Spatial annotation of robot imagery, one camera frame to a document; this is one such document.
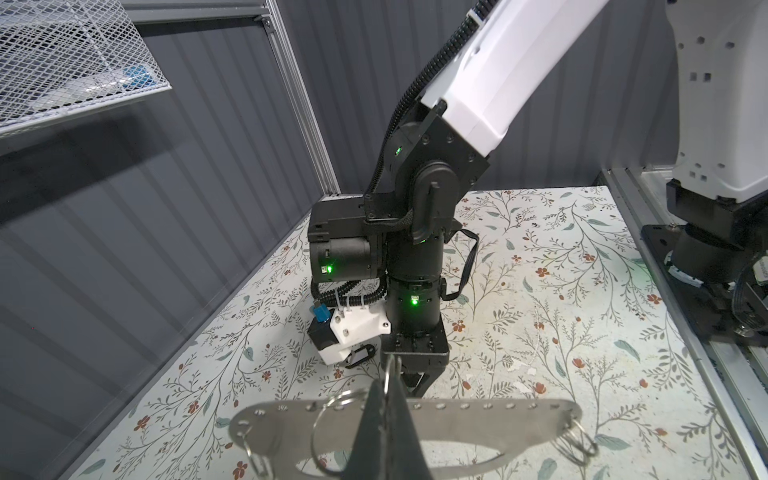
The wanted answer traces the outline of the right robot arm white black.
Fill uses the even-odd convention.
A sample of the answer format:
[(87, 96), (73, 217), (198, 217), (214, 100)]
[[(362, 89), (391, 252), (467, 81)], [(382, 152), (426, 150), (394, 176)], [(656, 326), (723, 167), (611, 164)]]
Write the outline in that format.
[[(361, 196), (316, 203), (308, 227), (309, 338), (327, 365), (397, 358), (420, 396), (449, 347), (440, 305), (455, 209), (600, 1), (480, 1), (421, 70), (388, 124)], [(703, 334), (767, 327), (767, 5), (671, 1), (679, 153), (666, 186), (683, 230), (659, 262)]]

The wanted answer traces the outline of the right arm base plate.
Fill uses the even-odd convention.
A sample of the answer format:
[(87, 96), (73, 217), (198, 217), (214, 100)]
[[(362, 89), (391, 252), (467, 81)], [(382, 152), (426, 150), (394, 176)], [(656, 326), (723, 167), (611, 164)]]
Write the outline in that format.
[(718, 266), (713, 248), (693, 251), (699, 241), (686, 228), (645, 225), (641, 236), (700, 340), (767, 345), (767, 286), (757, 280), (753, 262), (741, 252), (730, 252), (736, 264)]

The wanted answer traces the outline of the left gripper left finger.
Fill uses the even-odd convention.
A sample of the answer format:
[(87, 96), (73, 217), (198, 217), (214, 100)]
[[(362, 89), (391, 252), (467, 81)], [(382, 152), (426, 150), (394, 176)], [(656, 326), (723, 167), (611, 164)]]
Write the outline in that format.
[(386, 427), (383, 387), (374, 383), (368, 392), (351, 455), (342, 471), (344, 480), (386, 478)]

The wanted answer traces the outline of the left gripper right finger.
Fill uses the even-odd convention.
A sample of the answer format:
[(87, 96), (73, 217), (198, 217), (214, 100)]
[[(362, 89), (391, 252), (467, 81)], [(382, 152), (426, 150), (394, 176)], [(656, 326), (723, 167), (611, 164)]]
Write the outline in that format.
[(386, 427), (385, 479), (431, 479), (430, 469), (409, 410), (400, 370), (397, 359), (389, 357), (383, 385)]

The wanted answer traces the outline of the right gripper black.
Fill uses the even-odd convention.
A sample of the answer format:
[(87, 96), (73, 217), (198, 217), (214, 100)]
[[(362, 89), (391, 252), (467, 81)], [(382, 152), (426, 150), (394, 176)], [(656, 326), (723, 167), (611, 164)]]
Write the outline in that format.
[(446, 370), (450, 348), (445, 325), (438, 314), (433, 325), (421, 319), (391, 317), (392, 331), (381, 338), (380, 359), (383, 368), (389, 357), (401, 367), (401, 380), (409, 398), (423, 398)]

